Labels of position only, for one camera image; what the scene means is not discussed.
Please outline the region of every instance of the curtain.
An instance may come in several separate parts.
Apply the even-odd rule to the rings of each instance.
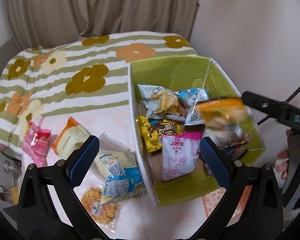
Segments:
[[[19,49],[56,47],[111,33],[154,31],[190,37],[198,0],[4,0]]]

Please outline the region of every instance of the hand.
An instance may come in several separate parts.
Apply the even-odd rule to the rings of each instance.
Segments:
[[[286,136],[290,136],[292,135],[292,131],[290,129],[286,130]],[[278,154],[278,159],[285,159],[285,158],[288,158],[289,157],[289,152],[288,150],[284,150],[282,152],[280,152]],[[284,162],[278,166],[276,166],[275,168],[277,171],[282,171],[282,174],[281,174],[281,179],[282,180],[285,180],[287,178],[287,169],[288,169],[288,162]]]

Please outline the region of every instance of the floral blanket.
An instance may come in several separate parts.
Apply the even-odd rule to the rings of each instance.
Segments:
[[[65,123],[69,114],[82,113],[76,116],[84,119],[91,110],[120,111],[129,103],[129,63],[169,55],[197,53],[181,36],[153,32],[117,33],[20,52],[0,78],[0,143],[22,154],[30,120],[45,117],[44,128],[50,129],[60,118]],[[89,124],[96,126],[96,118],[90,118]]]

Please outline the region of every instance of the pink snack bag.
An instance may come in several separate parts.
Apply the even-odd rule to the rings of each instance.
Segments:
[[[41,129],[43,119],[41,118],[38,126],[32,121],[28,122],[26,135],[22,142],[22,150],[32,158],[38,167],[42,167],[46,160],[51,135],[51,130]]]
[[[194,170],[201,136],[201,132],[162,136],[162,182]]]

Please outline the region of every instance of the black cable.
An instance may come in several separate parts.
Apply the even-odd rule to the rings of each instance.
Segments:
[[[290,102],[293,98],[295,98],[295,96],[300,92],[300,86],[297,88],[296,91],[294,91],[291,96],[289,96],[287,98],[287,100],[285,100],[285,102]],[[265,118],[261,119],[259,122],[257,122],[257,125],[261,125],[263,122],[267,121],[270,118],[269,115],[267,115]]]

